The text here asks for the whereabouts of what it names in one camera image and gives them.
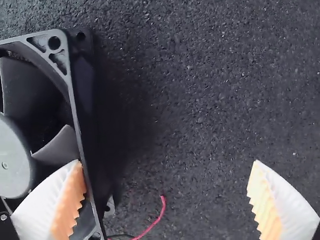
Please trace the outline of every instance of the fan hub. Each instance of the fan hub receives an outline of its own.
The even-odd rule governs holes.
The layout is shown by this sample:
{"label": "fan hub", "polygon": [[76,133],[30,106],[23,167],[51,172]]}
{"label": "fan hub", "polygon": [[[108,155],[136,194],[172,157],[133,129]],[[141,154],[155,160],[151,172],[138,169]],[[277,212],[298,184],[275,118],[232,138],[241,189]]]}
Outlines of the fan hub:
{"label": "fan hub", "polygon": [[18,128],[0,113],[0,196],[23,197],[30,190],[32,177],[30,151]]}

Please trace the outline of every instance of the gravel surface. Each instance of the gravel surface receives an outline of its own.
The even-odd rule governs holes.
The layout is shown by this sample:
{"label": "gravel surface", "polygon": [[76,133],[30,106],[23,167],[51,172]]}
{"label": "gravel surface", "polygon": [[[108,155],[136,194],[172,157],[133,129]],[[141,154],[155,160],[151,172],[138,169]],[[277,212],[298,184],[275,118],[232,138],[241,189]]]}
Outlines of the gravel surface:
{"label": "gravel surface", "polygon": [[90,27],[128,161],[110,234],[258,239],[258,159],[320,211],[320,2],[0,0],[0,38]]}

